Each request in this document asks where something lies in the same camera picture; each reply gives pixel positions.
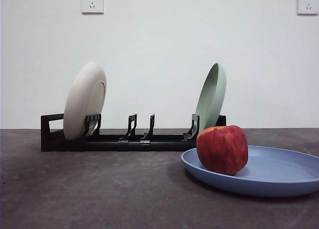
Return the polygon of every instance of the blue plate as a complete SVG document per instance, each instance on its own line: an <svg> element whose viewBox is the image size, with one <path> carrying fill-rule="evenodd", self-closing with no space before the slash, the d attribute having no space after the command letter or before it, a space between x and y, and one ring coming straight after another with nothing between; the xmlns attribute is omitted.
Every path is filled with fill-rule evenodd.
<svg viewBox="0 0 319 229"><path fill-rule="evenodd" d="M196 148L181 155L186 169L213 187L251 196L292 197L319 190L319 158L305 153L248 146L248 162L234 176L206 170Z"/></svg>

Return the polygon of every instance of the plate rim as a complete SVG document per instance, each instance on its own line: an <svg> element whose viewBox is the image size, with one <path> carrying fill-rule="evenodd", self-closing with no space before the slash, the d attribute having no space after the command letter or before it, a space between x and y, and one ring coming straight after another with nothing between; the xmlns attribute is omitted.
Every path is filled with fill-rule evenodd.
<svg viewBox="0 0 319 229"><path fill-rule="evenodd" d="M265 146L257 146L257 145L249 145L248 147L258 147L258 148L271 148L271 149L279 149L279 150L283 150L283 151L289 151L290 153L297 153L297 154L304 154L308 157L314 157L316 158L318 161L319 161L319 157L317 156L313 156L313 155L310 155L310 154L307 154L307 153L302 153L302 152L298 152L298 151L293 151L293 150L289 150L289 149L283 149L283 148L275 148L275 147L265 147ZM259 182L259 183L277 183L277 184L297 184L297 183L311 183L311 182L317 182L319 181L319 177L317 178L314 178L314 179L311 179L311 180L307 180L307 181L292 181L292 182L282 182L282 181L259 181L259 180L252 180L252 179L246 179L246 178L241 178L241 177L236 177L236 176L231 176L231 175L226 175L226 174L221 174L221 173L216 173L216 172L212 172L212 171L209 171L207 169L203 169L203 168L199 168L199 167L196 167L190 163L188 163L185 159L184 159L184 155L192 150L196 150L196 154L197 154L197 148L191 148L185 152L183 152L181 154L181 159L182 161L187 164L188 166L192 167L192 168L196 168L200 171L203 171L203 172L207 172L207 173L210 173L212 175L216 175L216 176L221 176L221 177L227 177L227 178L230 178L230 179L236 179L236 180L242 180L242 181L249 181L249 182Z"/></svg>

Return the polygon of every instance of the green plate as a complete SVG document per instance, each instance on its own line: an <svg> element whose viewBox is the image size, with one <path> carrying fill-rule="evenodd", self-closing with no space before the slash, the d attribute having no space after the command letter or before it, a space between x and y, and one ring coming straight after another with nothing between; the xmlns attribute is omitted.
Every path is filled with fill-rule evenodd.
<svg viewBox="0 0 319 229"><path fill-rule="evenodd" d="M197 103L199 132L216 125L226 91L226 74L219 63L210 69Z"/></svg>

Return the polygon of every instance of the white plate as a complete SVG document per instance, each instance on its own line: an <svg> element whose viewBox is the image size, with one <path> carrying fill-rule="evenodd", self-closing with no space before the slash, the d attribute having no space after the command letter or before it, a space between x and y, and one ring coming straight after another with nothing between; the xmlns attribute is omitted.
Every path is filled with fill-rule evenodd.
<svg viewBox="0 0 319 229"><path fill-rule="evenodd" d="M219 63L210 69L197 103L199 132L216 125L226 91L226 74Z"/></svg>
<svg viewBox="0 0 319 229"><path fill-rule="evenodd" d="M85 131L85 116L100 114L106 94L106 76L95 62L87 63L77 75L65 104L63 131L68 140ZM97 122L90 123L90 134Z"/></svg>

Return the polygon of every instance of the white wall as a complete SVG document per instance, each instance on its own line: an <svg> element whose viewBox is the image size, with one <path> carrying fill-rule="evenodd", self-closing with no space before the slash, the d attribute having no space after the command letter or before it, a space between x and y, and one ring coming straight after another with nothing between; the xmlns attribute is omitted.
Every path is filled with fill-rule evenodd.
<svg viewBox="0 0 319 229"><path fill-rule="evenodd" d="M108 78L102 127L189 127L214 62L227 74L222 114L241 127L319 127L319 16L297 0L2 0L1 127L39 128L63 113L81 67Z"/></svg>

